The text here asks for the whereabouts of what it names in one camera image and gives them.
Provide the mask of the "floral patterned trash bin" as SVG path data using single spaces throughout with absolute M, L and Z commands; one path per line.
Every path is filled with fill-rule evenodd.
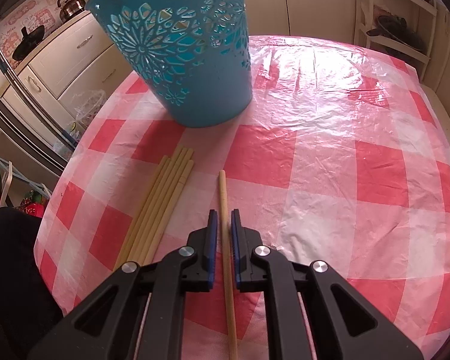
M 75 120 L 84 128 L 88 128 L 98 112 L 107 101 L 106 92 L 103 89 L 87 90 L 72 97 L 75 105 Z

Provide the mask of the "black pan on shelf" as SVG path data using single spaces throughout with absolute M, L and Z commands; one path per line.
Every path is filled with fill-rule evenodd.
M 384 36 L 424 53 L 426 46 L 418 33 L 408 28 L 404 18 L 394 15 L 380 15 L 376 19 L 376 27 L 368 30 L 369 37 Z

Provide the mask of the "blue perforated plastic basket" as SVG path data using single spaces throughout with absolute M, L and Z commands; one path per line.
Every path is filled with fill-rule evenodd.
M 219 125 L 251 102 L 245 0 L 88 0 L 86 8 L 177 123 Z

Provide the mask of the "white kitchen cabinets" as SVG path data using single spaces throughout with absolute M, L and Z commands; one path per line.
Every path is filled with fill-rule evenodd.
M 75 116 L 78 83 L 111 94 L 130 72 L 93 18 L 64 23 L 67 0 L 20 0 L 0 19 L 0 56 L 10 57 L 23 33 L 45 28 L 43 41 L 11 66 L 42 107 L 62 126 Z M 439 0 L 245 0 L 249 33 L 322 38 L 385 51 L 368 29 L 379 16 L 404 18 L 427 47 L 427 62 L 408 58 L 450 117 L 450 13 Z M 48 143 L 56 138 L 14 92 L 0 71 L 0 96 Z

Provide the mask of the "white shelf rack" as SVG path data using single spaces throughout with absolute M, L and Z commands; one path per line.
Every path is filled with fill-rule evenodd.
M 432 59 L 436 0 L 355 0 L 353 43 L 415 66 L 423 80 Z

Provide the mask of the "copper kettle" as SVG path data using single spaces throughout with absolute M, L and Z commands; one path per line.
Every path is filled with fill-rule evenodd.
M 63 23 L 84 11 L 86 0 L 57 0 L 59 16 Z

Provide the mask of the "black wok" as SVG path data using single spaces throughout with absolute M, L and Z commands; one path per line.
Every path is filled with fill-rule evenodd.
M 43 25 L 38 26 L 31 32 L 27 32 L 26 27 L 22 27 L 22 41 L 12 54 L 12 58 L 15 61 L 21 62 L 23 59 L 32 52 L 32 50 L 40 44 L 44 39 L 45 27 Z

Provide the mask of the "red white checkered tablecloth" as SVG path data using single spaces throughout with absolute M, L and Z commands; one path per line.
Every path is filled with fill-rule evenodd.
M 431 358 L 450 334 L 450 147 L 416 71 L 305 37 L 249 40 L 253 100 L 235 119 L 176 124 L 135 73 L 84 133 L 34 258 L 63 311 L 113 270 L 151 176 L 177 146 L 193 171 L 156 252 L 228 206 L 288 259 L 322 259 Z

